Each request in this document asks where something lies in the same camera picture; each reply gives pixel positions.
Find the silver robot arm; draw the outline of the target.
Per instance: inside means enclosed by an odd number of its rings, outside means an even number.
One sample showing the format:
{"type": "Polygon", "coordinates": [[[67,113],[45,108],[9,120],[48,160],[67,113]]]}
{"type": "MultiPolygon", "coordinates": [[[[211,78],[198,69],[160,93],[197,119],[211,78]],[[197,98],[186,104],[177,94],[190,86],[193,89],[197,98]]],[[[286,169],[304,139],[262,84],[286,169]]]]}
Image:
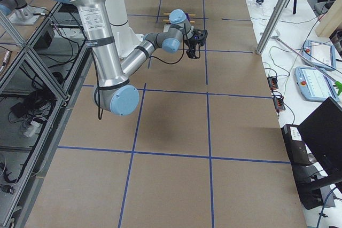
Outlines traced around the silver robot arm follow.
{"type": "Polygon", "coordinates": [[[129,26],[124,0],[55,1],[74,5],[80,15],[86,45],[94,53],[95,104],[99,110],[120,116],[136,109],[139,92],[129,78],[155,50],[175,53],[184,43],[188,57],[198,59],[208,35],[206,30],[195,28],[180,9],[171,11],[165,32],[137,35],[129,26]]]}

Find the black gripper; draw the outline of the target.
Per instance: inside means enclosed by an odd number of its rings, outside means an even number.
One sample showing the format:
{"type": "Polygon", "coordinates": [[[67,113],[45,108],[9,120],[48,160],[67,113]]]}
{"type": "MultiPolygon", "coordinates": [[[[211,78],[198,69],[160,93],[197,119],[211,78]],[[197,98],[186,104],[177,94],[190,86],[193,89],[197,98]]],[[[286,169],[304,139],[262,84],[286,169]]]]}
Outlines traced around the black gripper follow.
{"type": "Polygon", "coordinates": [[[186,45],[188,46],[188,49],[186,51],[188,57],[190,59],[199,59],[200,58],[200,46],[199,45],[193,45],[191,42],[191,38],[187,38],[185,40],[186,45]]]}

